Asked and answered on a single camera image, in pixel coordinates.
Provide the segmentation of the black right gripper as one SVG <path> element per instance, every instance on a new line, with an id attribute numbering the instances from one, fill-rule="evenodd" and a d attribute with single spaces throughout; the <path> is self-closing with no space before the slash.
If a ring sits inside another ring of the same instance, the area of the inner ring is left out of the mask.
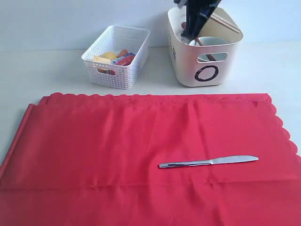
<path id="1" fill-rule="evenodd" d="M 221 0 L 174 0 L 178 8 L 186 7 L 186 26 L 181 36 L 195 39 Z"/>

